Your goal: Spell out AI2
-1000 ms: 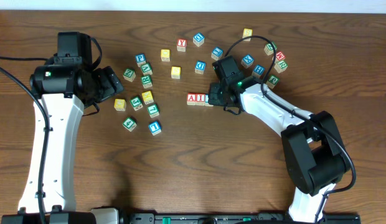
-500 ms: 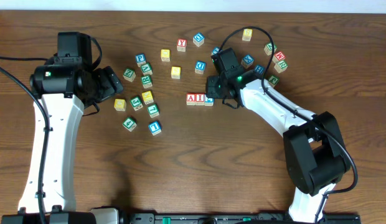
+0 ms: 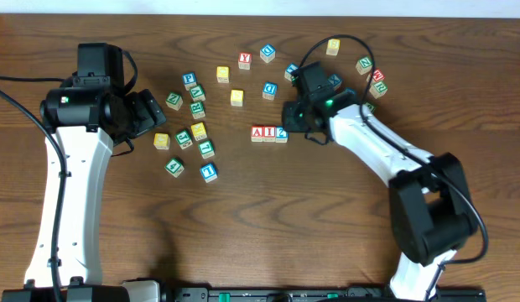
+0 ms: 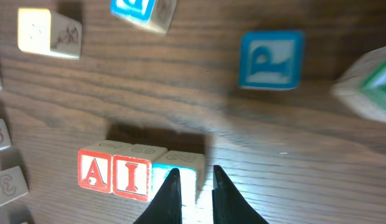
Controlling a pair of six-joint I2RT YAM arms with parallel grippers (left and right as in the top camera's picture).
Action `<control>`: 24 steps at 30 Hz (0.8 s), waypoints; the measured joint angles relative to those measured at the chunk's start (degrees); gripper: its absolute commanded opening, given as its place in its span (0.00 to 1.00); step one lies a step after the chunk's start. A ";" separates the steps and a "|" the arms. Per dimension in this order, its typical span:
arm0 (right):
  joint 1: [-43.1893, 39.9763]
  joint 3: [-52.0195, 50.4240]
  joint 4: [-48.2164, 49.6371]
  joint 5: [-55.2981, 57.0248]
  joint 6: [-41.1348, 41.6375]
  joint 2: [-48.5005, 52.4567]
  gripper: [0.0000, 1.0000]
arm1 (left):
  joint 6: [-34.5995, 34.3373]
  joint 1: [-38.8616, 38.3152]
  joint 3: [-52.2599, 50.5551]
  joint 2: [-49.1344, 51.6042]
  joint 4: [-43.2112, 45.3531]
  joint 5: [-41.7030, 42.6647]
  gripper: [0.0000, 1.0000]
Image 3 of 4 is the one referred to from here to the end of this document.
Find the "blue 2 block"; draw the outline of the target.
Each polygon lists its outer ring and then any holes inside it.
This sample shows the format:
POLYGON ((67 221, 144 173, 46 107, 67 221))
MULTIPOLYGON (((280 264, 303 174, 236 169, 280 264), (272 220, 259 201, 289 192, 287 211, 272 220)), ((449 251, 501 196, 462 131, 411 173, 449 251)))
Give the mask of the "blue 2 block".
POLYGON ((289 139, 289 134, 283 129, 281 126, 276 127, 276 143, 287 143, 289 139))

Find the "red I block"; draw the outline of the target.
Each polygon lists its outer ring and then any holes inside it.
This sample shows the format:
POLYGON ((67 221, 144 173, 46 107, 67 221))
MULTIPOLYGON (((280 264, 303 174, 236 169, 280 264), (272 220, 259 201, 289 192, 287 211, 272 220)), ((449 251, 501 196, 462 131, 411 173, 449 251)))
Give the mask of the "red I block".
POLYGON ((264 126, 263 127, 263 141, 264 142, 275 142, 276 141, 276 127, 275 126, 264 126))

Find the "red A block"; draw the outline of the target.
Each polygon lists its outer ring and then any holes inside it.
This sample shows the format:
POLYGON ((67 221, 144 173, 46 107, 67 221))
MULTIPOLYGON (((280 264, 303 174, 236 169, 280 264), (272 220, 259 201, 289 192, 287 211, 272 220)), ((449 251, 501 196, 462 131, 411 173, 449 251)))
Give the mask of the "red A block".
POLYGON ((255 143, 263 141, 263 126, 251 127, 251 141, 255 143))

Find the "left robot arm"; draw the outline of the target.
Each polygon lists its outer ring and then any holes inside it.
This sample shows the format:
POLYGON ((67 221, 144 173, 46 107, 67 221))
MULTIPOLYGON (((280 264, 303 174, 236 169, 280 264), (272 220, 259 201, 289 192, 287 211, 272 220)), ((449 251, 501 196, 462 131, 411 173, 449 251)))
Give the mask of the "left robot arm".
POLYGON ((47 180, 36 248, 22 289, 4 301, 163 301, 162 282, 102 282, 101 198, 113 149, 166 117, 149 90, 124 80, 131 55, 105 43, 79 44, 77 71, 48 92, 34 119, 45 135, 47 180))

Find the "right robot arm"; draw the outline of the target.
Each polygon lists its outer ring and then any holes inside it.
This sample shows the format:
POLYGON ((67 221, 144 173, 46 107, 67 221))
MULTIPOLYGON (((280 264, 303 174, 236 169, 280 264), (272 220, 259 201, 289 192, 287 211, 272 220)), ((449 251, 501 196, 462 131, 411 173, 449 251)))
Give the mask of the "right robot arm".
POLYGON ((389 289, 397 299, 437 295, 444 266, 479 226, 460 161, 416 148, 360 105, 353 90, 338 92, 315 62, 290 67, 298 97, 285 102, 289 133, 323 133, 349 149, 387 186, 391 228, 402 254, 389 289))

